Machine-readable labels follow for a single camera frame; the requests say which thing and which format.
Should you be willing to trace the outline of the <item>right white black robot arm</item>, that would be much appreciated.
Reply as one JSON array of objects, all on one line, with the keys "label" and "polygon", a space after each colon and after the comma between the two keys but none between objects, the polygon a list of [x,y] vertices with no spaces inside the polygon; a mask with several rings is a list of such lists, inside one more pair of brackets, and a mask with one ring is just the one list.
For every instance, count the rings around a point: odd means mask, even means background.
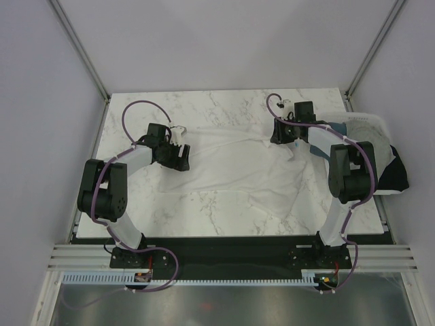
[{"label": "right white black robot arm", "polygon": [[278,98],[282,110],[277,115],[271,108],[271,94],[266,106],[274,117],[271,143],[288,144],[300,139],[328,157],[328,187],[333,200],[325,223],[319,230],[323,244],[311,250],[316,266],[327,267],[336,259],[333,247],[348,242],[347,224],[354,210],[368,202],[377,188],[375,151],[372,143],[358,142],[339,133],[329,122],[318,120],[311,101],[291,103]]}]

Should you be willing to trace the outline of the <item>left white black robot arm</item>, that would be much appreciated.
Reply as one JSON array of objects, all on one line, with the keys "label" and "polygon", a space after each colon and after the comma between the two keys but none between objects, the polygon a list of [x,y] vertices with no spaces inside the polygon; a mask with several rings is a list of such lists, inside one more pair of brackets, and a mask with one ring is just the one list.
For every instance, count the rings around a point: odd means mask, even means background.
[{"label": "left white black robot arm", "polygon": [[145,236],[126,212],[128,178],[154,163],[180,172],[190,170],[190,146],[183,140],[186,133],[184,126],[151,123],[147,133],[127,150],[106,161],[89,159],[85,163],[77,207],[106,228],[134,267],[148,262],[149,251]]}]

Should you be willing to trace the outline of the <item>white t shirt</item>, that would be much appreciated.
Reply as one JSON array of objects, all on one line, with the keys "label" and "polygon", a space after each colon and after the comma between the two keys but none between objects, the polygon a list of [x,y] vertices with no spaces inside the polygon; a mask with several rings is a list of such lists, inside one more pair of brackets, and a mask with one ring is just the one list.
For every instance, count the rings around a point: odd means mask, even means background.
[{"label": "white t shirt", "polygon": [[162,172],[163,193],[244,192],[249,203],[278,218],[296,201],[307,165],[289,147],[273,144],[259,124],[187,131],[190,169]]}]

